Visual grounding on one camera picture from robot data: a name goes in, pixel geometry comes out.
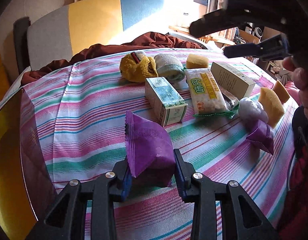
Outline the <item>person's hand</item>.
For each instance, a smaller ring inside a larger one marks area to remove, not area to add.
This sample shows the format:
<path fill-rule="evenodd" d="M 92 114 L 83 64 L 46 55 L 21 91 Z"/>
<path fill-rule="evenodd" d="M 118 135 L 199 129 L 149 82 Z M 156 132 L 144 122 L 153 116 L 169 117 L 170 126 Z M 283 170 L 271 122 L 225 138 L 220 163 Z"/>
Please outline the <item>person's hand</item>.
<path fill-rule="evenodd" d="M 283 59 L 283 67 L 292 72 L 292 79 L 299 89 L 299 98 L 304 107 L 304 114 L 308 119 L 308 70 L 294 65 L 292 56 Z"/>

